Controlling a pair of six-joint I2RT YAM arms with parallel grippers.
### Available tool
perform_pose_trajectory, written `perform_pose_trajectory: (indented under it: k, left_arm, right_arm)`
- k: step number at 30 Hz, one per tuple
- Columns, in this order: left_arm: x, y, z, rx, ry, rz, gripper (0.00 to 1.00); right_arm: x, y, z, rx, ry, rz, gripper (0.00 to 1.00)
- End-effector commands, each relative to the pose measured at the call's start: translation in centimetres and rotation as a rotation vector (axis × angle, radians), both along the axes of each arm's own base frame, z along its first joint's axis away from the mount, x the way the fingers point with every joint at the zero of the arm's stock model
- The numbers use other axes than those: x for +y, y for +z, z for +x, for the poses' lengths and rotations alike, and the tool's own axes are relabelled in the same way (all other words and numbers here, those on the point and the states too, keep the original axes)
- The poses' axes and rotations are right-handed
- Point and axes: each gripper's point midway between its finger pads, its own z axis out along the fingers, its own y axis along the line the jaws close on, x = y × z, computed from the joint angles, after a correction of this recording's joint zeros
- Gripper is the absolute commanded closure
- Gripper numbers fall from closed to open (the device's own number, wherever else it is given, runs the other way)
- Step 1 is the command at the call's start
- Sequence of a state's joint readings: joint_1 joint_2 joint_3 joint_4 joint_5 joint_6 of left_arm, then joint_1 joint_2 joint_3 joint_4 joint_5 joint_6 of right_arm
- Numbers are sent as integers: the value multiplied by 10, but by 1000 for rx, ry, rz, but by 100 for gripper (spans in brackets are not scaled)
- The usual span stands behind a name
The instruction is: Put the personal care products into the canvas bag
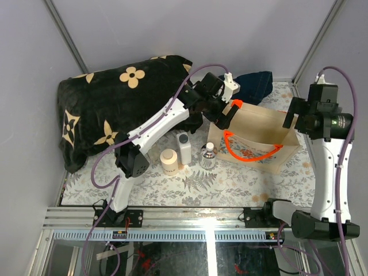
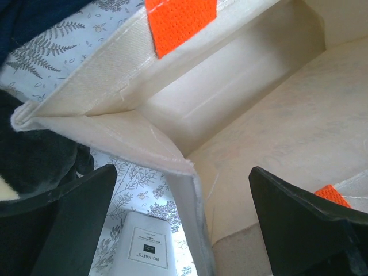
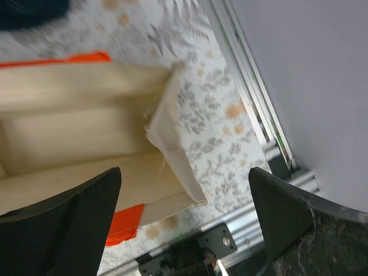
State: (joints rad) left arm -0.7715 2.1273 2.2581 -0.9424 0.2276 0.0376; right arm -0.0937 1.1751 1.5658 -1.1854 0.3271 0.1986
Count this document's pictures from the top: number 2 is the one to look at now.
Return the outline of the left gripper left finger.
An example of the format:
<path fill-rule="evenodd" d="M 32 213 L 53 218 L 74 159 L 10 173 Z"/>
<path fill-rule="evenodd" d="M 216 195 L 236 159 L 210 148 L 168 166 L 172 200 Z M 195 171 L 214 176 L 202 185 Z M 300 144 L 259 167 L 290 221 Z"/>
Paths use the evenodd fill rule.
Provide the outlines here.
<path fill-rule="evenodd" d="M 51 191 L 1 202 L 1 275 L 88 275 L 117 179 L 107 164 Z"/>

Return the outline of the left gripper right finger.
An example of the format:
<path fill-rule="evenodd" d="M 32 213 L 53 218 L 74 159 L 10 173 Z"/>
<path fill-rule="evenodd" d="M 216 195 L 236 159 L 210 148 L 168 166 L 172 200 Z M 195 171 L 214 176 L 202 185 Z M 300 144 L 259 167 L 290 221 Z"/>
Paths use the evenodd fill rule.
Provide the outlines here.
<path fill-rule="evenodd" d="M 367 213 L 261 167 L 249 182 L 273 275 L 367 275 Z"/>

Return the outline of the white rectangular lotion bottle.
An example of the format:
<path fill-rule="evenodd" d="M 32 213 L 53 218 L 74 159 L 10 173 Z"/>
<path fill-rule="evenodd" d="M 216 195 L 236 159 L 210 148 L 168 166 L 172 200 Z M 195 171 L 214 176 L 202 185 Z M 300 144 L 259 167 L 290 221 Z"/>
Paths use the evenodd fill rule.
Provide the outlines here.
<path fill-rule="evenodd" d="M 109 275 L 176 275 L 171 225 L 159 218 L 129 212 Z"/>

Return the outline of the beige canvas bag orange handles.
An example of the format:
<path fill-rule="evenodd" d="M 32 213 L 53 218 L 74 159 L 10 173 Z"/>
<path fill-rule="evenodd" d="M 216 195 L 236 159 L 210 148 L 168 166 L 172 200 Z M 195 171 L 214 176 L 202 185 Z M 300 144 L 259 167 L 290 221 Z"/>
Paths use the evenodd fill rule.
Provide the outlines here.
<path fill-rule="evenodd" d="M 252 168 L 367 213 L 367 2 L 145 1 L 11 123 L 164 174 L 197 275 L 273 275 Z"/>

